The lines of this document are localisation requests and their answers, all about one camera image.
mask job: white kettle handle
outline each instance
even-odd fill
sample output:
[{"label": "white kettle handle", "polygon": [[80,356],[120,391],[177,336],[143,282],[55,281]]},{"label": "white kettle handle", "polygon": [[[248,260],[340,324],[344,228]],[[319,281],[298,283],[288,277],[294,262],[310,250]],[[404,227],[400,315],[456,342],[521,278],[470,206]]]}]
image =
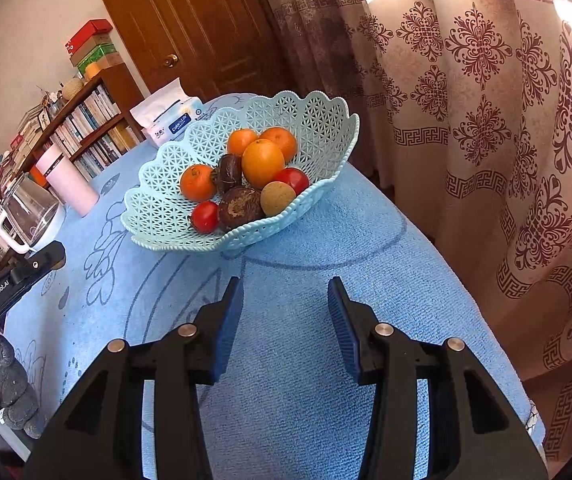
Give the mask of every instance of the white kettle handle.
[{"label": "white kettle handle", "polygon": [[13,237],[10,235],[10,233],[6,231],[6,229],[4,229],[4,220],[6,220],[7,218],[8,214],[6,213],[6,211],[2,210],[2,212],[0,213],[0,236],[2,237],[2,240],[5,241],[9,245],[9,247],[12,248],[17,253],[26,254],[28,251],[31,250],[30,246],[28,246],[27,244],[18,244],[17,242],[15,242],[15,240],[13,240]]}]

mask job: orange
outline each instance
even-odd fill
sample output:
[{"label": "orange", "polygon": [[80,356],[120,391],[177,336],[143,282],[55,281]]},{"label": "orange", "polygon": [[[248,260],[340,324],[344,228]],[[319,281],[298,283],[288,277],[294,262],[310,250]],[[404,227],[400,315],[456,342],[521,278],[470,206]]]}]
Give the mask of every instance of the orange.
[{"label": "orange", "polygon": [[257,189],[262,189],[285,166],[282,150],[272,140],[254,140],[242,155],[242,173]]},{"label": "orange", "polygon": [[212,168],[206,164],[193,164],[186,168],[179,179],[179,189],[188,200],[210,200],[217,191],[210,178]]},{"label": "orange", "polygon": [[280,126],[268,128],[259,136],[260,139],[272,140],[284,154],[284,161],[290,162],[297,155],[297,139],[290,131]]},{"label": "orange", "polygon": [[235,155],[242,156],[244,154],[244,150],[254,140],[257,140],[257,134],[250,128],[235,130],[228,137],[228,141],[226,142],[226,151],[228,153],[234,153]]}]

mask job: blue tablecloth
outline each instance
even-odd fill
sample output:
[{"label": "blue tablecloth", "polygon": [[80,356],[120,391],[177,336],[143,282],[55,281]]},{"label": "blue tablecloth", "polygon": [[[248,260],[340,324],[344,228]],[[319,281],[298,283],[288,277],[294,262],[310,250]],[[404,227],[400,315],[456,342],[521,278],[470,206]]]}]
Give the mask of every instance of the blue tablecloth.
[{"label": "blue tablecloth", "polygon": [[[248,94],[222,96],[241,106]],[[16,347],[45,415],[113,338],[140,344],[192,320],[218,300],[231,276],[244,282],[244,309],[228,371],[201,388],[200,411],[216,479],[357,478],[373,387],[345,372],[326,303],[340,276],[410,337],[463,338],[526,422],[530,402],[473,299],[428,240],[368,180],[347,165],[335,186],[286,230],[235,253],[157,253],[130,241],[120,222],[124,192],[154,158],[148,142],[93,180],[101,198],[80,218],[68,210],[58,235],[67,263],[8,314]],[[420,384],[416,478],[426,472],[428,405]],[[152,387],[144,396],[144,473],[155,477]],[[532,438],[541,445],[543,425]]]}]

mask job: door knob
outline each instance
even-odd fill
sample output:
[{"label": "door knob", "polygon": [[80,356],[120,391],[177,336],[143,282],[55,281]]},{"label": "door knob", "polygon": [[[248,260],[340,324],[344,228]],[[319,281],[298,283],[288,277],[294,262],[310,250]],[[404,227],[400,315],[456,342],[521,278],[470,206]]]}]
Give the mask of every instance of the door knob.
[{"label": "door knob", "polygon": [[164,66],[167,66],[170,68],[173,65],[175,65],[175,63],[177,63],[178,61],[179,61],[179,58],[175,54],[168,54],[168,56],[166,56],[164,58]]}]

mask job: lattice basket wall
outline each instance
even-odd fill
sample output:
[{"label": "lattice basket wall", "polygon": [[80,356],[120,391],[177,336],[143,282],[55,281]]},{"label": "lattice basket wall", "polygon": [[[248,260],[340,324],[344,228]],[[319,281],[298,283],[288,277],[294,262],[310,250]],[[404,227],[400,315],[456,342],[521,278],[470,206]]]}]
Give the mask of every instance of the lattice basket wall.
[{"label": "lattice basket wall", "polygon": [[[189,216],[195,202],[179,191],[179,177],[191,164],[215,167],[226,151],[226,140],[239,128],[261,133],[271,126],[290,130],[298,154],[289,166],[300,168],[311,186],[282,213],[250,222],[226,234],[201,235]],[[300,218],[329,189],[357,142],[359,117],[349,115],[340,97],[329,99],[319,91],[304,99],[290,91],[273,98],[258,96],[242,109],[221,108],[208,120],[191,123],[184,138],[163,144],[155,160],[140,168],[140,186],[124,196],[121,220],[132,240],[154,251],[227,251],[254,244]]]}]

